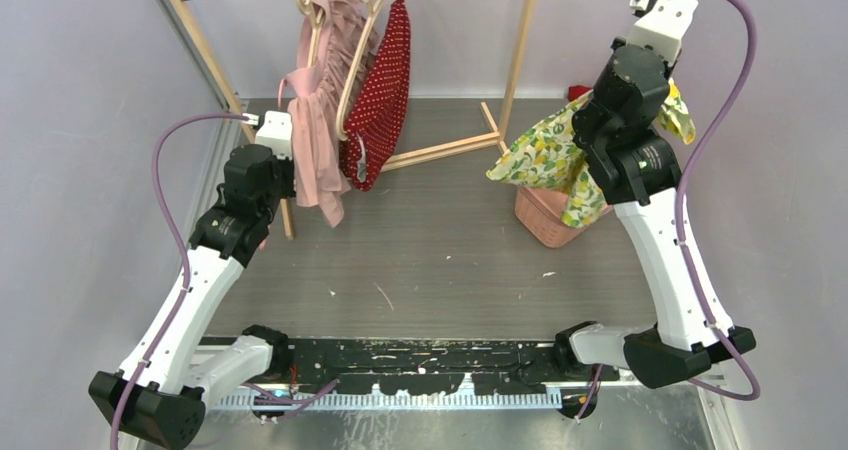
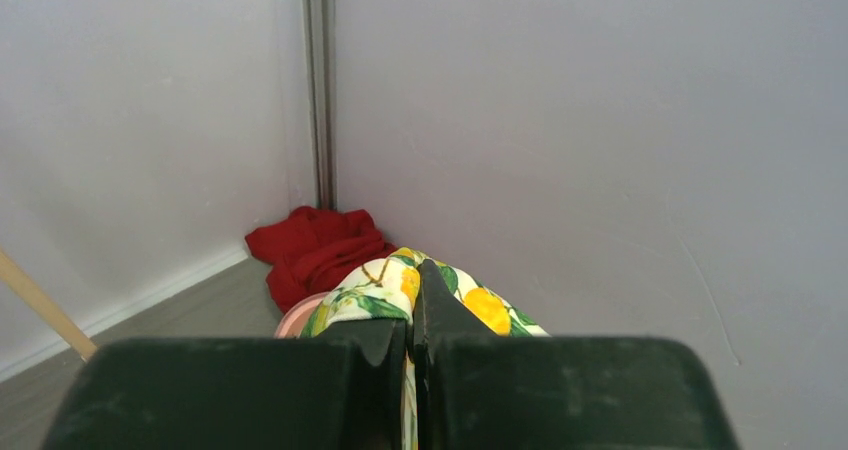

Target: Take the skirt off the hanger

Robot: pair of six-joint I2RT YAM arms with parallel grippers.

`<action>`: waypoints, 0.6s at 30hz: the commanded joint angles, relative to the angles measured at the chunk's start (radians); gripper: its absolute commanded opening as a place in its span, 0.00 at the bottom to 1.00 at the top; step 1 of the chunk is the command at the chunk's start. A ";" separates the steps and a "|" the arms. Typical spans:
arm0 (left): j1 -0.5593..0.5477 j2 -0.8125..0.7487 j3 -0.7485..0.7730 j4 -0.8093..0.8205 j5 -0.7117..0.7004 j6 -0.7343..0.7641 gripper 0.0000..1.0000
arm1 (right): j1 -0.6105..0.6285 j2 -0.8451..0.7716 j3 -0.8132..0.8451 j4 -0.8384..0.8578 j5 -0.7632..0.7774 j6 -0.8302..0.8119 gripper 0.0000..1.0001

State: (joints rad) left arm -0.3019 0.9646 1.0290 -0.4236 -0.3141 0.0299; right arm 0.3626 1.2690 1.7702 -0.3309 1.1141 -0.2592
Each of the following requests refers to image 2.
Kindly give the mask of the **lemon print skirt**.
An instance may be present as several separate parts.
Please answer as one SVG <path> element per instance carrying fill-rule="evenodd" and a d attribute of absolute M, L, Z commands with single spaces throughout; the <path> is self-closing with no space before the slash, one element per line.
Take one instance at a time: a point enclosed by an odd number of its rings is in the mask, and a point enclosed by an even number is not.
<path fill-rule="evenodd" d="M 303 324 L 290 337 L 316 337 L 344 321 L 378 318 L 413 322 L 415 300 L 422 288 L 418 265 L 429 256 L 402 247 L 386 258 L 368 261 L 349 273 L 330 292 L 309 299 Z M 500 336 L 545 336 L 547 333 L 524 312 L 465 271 L 435 262 L 448 293 L 477 320 Z"/>

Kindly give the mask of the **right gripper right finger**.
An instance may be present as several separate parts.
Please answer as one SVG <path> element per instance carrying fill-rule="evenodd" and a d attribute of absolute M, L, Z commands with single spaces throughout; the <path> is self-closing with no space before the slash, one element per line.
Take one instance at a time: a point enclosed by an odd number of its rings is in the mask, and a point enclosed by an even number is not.
<path fill-rule="evenodd" d="M 713 382 L 669 339 L 507 337 L 423 262 L 412 359 L 423 449 L 735 449 Z"/>

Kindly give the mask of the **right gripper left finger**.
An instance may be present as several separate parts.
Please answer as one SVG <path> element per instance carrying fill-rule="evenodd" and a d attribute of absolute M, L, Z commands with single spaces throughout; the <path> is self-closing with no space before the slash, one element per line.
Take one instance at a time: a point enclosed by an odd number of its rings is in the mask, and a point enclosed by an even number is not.
<path fill-rule="evenodd" d="M 83 367 L 46 449 L 397 449 L 406 325 L 127 339 Z"/>

